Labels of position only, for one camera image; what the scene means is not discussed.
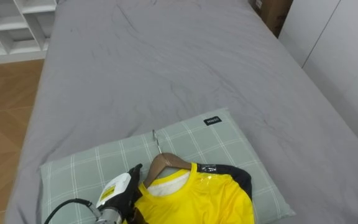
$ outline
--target white wall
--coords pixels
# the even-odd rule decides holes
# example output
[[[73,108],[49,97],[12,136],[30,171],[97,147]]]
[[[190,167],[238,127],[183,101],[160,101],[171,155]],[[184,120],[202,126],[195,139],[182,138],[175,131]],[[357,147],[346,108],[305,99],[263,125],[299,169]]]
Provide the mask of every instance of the white wall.
[[[341,0],[303,69],[358,136],[358,1]]]
[[[358,136],[358,1],[294,0],[279,39]]]

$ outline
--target black cable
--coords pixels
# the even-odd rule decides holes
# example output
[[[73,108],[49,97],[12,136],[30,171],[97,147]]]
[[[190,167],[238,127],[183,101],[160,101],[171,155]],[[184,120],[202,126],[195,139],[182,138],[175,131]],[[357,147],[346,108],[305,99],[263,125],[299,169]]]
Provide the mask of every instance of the black cable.
[[[80,198],[74,198],[74,199],[69,199],[63,203],[61,203],[59,206],[57,206],[55,209],[53,209],[53,211],[50,213],[50,215],[48,216],[48,218],[45,220],[44,224],[48,224],[49,221],[52,219],[52,217],[57,213],[57,211],[59,211],[59,209],[61,209],[63,206],[69,204],[69,203],[80,203],[82,205],[87,206],[90,209],[90,206],[92,206],[92,202],[88,201],[88,200],[84,200],[84,199],[80,199]]]

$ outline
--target pillow tag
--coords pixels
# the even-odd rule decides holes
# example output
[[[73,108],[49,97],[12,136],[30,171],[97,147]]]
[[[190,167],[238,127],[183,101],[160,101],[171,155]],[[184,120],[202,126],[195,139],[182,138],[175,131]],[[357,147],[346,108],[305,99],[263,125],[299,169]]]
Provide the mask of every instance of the pillow tag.
[[[216,124],[216,123],[219,123],[219,122],[222,122],[222,120],[218,116],[215,116],[213,118],[208,118],[208,119],[204,120],[204,123],[207,126],[212,125],[212,124]]]

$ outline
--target metal hanger hook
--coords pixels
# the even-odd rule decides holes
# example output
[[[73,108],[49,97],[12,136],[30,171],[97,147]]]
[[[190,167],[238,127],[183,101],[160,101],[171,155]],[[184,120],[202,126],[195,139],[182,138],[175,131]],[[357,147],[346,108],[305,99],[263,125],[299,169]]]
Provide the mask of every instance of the metal hanger hook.
[[[158,138],[157,138],[157,133],[155,132],[154,129],[153,129],[153,140],[157,142],[157,148],[160,151],[160,154],[162,154],[160,143],[158,142]]]

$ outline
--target cardboard box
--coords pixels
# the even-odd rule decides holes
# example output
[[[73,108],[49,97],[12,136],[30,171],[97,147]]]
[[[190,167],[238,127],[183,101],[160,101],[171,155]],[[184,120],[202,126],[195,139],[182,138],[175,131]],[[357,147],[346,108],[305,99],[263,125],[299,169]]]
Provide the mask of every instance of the cardboard box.
[[[266,26],[278,37],[293,0],[250,0]]]

